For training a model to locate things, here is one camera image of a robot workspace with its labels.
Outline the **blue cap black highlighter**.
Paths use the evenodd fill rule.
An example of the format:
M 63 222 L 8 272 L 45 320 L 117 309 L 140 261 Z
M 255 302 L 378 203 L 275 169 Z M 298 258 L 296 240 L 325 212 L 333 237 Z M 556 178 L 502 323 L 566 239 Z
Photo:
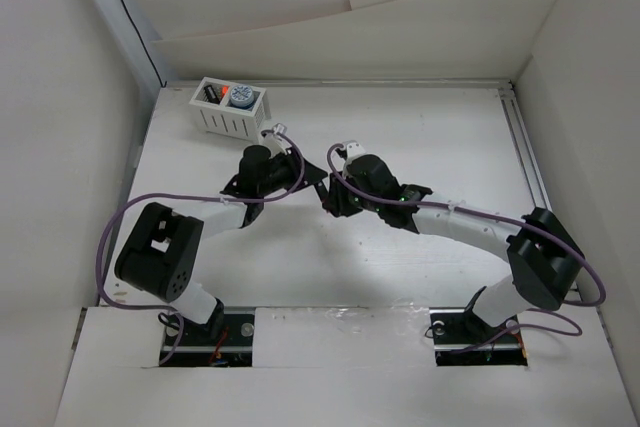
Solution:
M 202 89 L 203 100 L 211 104 L 220 105 L 223 99 L 221 92 L 222 87 L 223 86 L 206 84 Z

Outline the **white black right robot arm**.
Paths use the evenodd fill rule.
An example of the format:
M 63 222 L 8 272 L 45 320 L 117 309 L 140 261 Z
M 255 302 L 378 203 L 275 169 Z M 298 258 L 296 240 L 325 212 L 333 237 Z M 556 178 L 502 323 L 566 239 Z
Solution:
M 552 212 L 536 208 L 516 221 L 468 209 L 428 187 L 399 183 L 357 143 L 336 144 L 329 153 L 344 161 L 342 170 L 332 170 L 324 201 L 333 216 L 369 211 L 392 228 L 460 242 L 508 264 L 509 274 L 476 292 L 461 315 L 471 339 L 486 340 L 526 310 L 556 312 L 564 304 L 581 253 Z

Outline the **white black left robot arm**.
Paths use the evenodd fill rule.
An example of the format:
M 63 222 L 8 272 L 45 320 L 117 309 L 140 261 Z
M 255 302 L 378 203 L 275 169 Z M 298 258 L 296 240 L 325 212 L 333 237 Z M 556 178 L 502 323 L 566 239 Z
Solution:
M 250 146 L 221 191 L 224 201 L 147 204 L 115 261 L 114 274 L 176 309 L 196 340 L 212 343 L 222 334 L 224 304 L 192 280 L 200 242 L 251 225 L 269 195 L 315 187 L 326 177 L 326 171 L 293 149 L 274 154 Z

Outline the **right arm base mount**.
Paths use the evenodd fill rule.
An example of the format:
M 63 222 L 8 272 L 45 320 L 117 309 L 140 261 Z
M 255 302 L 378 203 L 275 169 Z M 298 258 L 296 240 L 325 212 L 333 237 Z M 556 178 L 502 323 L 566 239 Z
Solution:
M 429 311 L 424 336 L 433 342 L 439 367 L 528 365 L 518 333 L 507 333 L 506 324 L 491 327 L 471 312 L 480 289 L 464 307 L 436 307 Z

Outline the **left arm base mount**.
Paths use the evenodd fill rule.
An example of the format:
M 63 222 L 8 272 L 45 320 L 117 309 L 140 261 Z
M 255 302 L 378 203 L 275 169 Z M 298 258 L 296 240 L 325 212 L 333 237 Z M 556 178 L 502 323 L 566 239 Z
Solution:
M 253 364 L 254 309 L 228 308 L 214 336 L 193 322 L 184 321 L 181 337 L 175 314 L 160 312 L 164 327 L 159 351 L 160 367 L 248 368 Z

